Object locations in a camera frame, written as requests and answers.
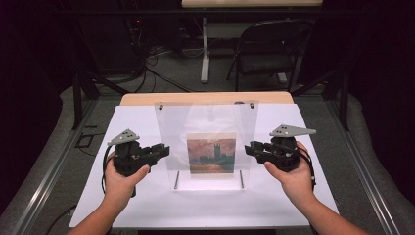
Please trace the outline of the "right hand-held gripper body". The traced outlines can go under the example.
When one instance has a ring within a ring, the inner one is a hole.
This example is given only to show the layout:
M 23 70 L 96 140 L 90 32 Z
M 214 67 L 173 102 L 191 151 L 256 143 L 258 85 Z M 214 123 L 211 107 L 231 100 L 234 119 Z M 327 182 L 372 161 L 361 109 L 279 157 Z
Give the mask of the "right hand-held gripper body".
M 285 172 L 296 169 L 301 159 L 305 159 L 312 165 L 311 157 L 308 154 L 303 154 L 298 147 L 296 136 L 315 133 L 315 129 L 281 124 L 270 132 L 272 147 L 270 150 L 263 150 L 264 160 Z

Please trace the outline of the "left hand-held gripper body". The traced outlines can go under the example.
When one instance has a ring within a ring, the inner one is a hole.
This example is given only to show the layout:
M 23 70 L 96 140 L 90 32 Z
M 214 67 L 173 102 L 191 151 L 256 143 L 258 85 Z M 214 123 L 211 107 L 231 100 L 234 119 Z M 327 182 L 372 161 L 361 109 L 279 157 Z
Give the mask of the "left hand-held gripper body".
M 143 165 L 155 164 L 151 148 L 142 148 L 138 139 L 139 136 L 127 128 L 108 142 L 109 147 L 115 146 L 114 167 L 123 176 L 134 174 Z

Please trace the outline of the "clear acrylic photo frame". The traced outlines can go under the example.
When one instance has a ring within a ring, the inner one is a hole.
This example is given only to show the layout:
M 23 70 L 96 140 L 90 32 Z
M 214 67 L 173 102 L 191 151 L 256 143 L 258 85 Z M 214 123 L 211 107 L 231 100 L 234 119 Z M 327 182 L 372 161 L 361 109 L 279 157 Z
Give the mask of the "clear acrylic photo frame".
M 175 191 L 245 190 L 251 169 L 251 158 L 245 146 L 254 139 L 258 103 L 255 101 L 229 104 L 174 104 L 156 107 L 162 143 L 170 147 L 166 158 L 170 184 Z M 191 175 L 188 133 L 235 132 L 235 170 L 230 175 Z

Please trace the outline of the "painting print photo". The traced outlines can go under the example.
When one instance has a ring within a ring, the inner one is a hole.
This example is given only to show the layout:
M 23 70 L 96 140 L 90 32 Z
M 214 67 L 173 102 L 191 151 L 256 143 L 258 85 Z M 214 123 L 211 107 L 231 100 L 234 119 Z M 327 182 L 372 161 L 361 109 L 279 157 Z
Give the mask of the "painting print photo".
M 230 175 L 235 170 L 235 132 L 188 133 L 187 150 L 191 175 Z

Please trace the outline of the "person's left hand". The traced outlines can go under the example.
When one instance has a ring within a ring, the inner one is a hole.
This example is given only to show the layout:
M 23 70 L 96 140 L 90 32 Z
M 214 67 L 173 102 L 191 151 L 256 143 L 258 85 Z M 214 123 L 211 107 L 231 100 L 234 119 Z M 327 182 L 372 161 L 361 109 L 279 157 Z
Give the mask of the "person's left hand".
M 142 166 L 130 176 L 119 174 L 114 167 L 114 159 L 108 160 L 105 171 L 104 202 L 111 206 L 125 207 L 135 189 L 135 186 L 150 172 L 148 165 Z

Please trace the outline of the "person's right hand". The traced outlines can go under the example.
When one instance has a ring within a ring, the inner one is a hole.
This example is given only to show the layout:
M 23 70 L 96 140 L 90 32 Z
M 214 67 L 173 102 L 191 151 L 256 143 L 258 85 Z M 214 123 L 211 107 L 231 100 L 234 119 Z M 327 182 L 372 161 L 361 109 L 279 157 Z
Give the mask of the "person's right hand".
M 311 173 L 306 160 L 301 159 L 299 166 L 290 172 L 284 172 L 270 162 L 265 162 L 264 167 L 281 183 L 284 193 L 299 211 L 309 211 L 318 204 L 312 191 Z

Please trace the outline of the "white table cover board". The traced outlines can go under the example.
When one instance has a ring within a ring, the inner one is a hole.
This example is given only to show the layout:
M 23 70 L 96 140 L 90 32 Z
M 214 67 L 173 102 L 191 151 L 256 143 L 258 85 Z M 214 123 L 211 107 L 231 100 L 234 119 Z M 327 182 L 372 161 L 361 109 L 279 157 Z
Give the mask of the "white table cover board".
M 255 140 L 264 141 L 271 130 L 269 124 L 293 124 L 305 127 L 296 104 L 259 104 Z M 123 127 L 142 138 L 143 144 L 160 141 L 156 133 L 156 112 L 151 106 L 117 106 L 107 133 L 80 197 L 69 227 L 75 227 L 96 209 L 104 197 L 101 189 L 102 157 L 107 141 L 121 132 Z M 335 199 L 315 153 L 309 136 L 300 136 L 310 154 L 315 169 L 315 196 L 332 211 L 339 213 Z M 150 230 L 184 229 L 271 229 L 278 227 L 307 226 L 306 218 L 285 196 L 278 181 L 264 166 L 249 161 L 250 179 L 245 179 L 241 190 L 173 190 L 167 177 L 165 160 L 137 185 L 138 196 L 131 199 L 118 216 L 114 228 Z

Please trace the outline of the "light wooden table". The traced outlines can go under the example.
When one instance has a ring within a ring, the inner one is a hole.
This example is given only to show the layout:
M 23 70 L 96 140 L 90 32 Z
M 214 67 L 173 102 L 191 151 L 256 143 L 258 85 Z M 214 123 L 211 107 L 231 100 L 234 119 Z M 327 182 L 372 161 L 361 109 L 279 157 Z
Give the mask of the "light wooden table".
M 120 101 L 121 106 L 151 106 L 155 103 L 229 104 L 258 101 L 259 103 L 293 104 L 289 92 L 192 92 L 192 93 L 130 93 Z

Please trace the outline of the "black metal stand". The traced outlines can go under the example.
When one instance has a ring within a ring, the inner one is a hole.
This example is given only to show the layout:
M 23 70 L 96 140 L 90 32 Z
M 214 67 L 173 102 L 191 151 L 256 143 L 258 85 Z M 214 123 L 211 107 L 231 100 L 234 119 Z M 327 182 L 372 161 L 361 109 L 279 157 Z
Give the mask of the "black metal stand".
M 73 130 L 76 130 L 83 120 L 82 110 L 82 94 L 85 94 L 88 99 L 97 100 L 100 97 L 100 92 L 95 85 L 95 82 L 104 84 L 106 87 L 112 89 L 120 95 L 125 95 L 128 91 L 113 82 L 103 78 L 97 73 L 90 70 L 79 70 L 75 73 L 72 80 L 73 93 L 73 107 L 74 107 L 74 123 Z
M 349 131 L 347 124 L 347 105 L 348 105 L 348 82 L 349 76 L 346 70 L 331 70 L 312 82 L 291 92 L 293 96 L 299 96 L 317 84 L 327 81 L 322 97 L 324 100 L 334 100 L 340 94 L 339 121 L 345 131 Z

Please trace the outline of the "black folding chair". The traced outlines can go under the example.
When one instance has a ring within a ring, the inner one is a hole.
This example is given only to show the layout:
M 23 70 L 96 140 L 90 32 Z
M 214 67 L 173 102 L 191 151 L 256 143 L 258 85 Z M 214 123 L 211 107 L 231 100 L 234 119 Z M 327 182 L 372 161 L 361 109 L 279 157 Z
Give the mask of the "black folding chair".
M 308 40 L 313 23 L 302 19 L 263 21 L 249 26 L 240 36 L 226 79 L 239 76 L 288 73 L 288 87 L 293 84 L 301 47 Z

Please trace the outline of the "white-legged desk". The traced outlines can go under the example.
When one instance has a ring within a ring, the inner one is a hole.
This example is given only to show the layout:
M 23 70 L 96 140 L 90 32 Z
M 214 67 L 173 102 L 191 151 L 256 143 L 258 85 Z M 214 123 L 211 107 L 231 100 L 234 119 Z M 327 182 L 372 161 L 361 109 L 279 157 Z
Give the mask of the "white-legged desk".
M 320 7 L 323 0 L 181 0 L 184 9 L 189 10 L 254 10 L 256 8 L 299 8 Z M 249 26 L 245 22 L 213 23 L 208 17 L 203 17 L 203 62 L 201 83 L 209 79 L 209 46 L 210 39 L 239 38 Z

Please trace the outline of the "dark equipment with red light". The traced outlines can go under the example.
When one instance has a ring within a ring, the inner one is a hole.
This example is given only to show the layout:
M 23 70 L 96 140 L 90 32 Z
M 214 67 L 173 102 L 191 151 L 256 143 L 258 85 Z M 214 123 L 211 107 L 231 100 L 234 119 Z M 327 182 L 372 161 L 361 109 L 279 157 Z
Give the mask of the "dark equipment with red light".
M 143 28 L 141 20 L 134 17 L 124 19 L 133 53 L 141 67 L 145 65 L 146 50 L 142 43 Z

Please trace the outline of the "black horizontal bar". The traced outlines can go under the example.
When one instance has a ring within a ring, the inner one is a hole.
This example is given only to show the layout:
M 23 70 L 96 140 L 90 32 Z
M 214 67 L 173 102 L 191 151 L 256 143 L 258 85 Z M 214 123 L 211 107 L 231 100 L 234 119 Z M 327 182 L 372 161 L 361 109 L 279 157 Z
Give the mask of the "black horizontal bar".
M 278 15 L 278 16 L 358 16 L 357 10 L 312 10 L 312 9 L 184 9 L 184 10 L 131 10 L 131 11 L 56 11 L 57 14 L 70 16 L 242 16 L 242 15 Z

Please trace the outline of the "aluminium floor rail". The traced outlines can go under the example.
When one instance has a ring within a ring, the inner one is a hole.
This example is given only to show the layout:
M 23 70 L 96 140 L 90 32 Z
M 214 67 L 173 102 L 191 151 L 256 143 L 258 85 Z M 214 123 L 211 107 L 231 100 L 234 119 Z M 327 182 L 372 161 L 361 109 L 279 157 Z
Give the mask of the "aluminium floor rail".
M 351 162 L 355 168 L 356 174 L 364 188 L 365 194 L 373 208 L 384 232 L 386 235 L 401 235 L 397 228 L 390 210 L 381 195 L 378 187 L 376 186 L 366 163 L 362 159 L 360 152 L 357 149 L 350 133 L 344 129 L 340 121 L 340 111 L 338 110 L 334 101 L 327 101 L 326 106 L 335 122 L 335 125 L 342 135 L 342 138 L 346 142 L 348 150 L 351 152 Z
M 17 223 L 6 235 L 65 235 L 102 140 L 102 124 L 92 121 L 96 101 L 84 103 L 84 118 L 73 130 L 72 103 L 14 200 Z

